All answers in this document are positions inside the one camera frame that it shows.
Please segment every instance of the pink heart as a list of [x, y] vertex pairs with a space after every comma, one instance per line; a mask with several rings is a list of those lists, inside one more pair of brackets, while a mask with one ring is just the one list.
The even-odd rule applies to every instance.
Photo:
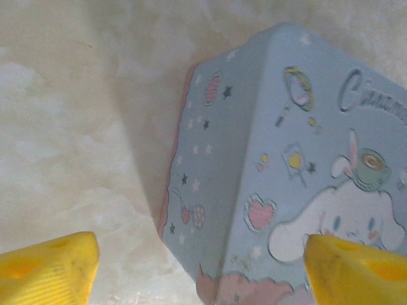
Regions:
[[257, 230], [267, 226], [274, 216], [274, 208], [271, 205], [263, 206], [259, 201], [253, 201], [249, 208], [249, 220]]

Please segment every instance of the eye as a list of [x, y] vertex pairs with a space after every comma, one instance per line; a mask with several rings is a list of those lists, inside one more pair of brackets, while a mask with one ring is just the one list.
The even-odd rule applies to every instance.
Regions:
[[375, 228], [375, 224], [376, 224], [376, 220], [373, 217], [371, 217], [369, 220], [369, 224], [368, 224], [369, 231], [371, 231]]
[[333, 221], [333, 231], [337, 231], [340, 226], [341, 226], [341, 217], [336, 216]]

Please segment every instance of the cartoon dog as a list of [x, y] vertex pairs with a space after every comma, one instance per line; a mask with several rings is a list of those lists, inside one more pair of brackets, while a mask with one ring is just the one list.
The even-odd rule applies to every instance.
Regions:
[[390, 176], [384, 159], [370, 149], [358, 154], [355, 131], [350, 131], [350, 159], [340, 156], [332, 176], [349, 177], [337, 188], [328, 187], [292, 221], [281, 223], [269, 239], [271, 255], [280, 262], [293, 262], [303, 256], [311, 234], [330, 234], [363, 245], [380, 238], [387, 250], [403, 242], [405, 230], [394, 219], [390, 195], [379, 191]]

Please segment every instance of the yellow plastic piece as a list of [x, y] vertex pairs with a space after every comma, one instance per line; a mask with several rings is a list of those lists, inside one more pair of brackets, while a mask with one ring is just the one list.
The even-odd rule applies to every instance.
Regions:
[[92, 232], [1, 254], [0, 304], [84, 305], [98, 264]]
[[305, 266], [318, 305], [406, 305], [407, 258], [328, 235], [311, 235]]

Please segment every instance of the white marble countertop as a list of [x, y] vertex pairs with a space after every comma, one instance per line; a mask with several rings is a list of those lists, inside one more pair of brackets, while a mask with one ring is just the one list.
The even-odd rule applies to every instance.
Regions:
[[89, 304], [199, 304], [156, 233], [184, 76], [288, 20], [407, 86], [405, 0], [2, 0], [0, 252], [90, 230]]

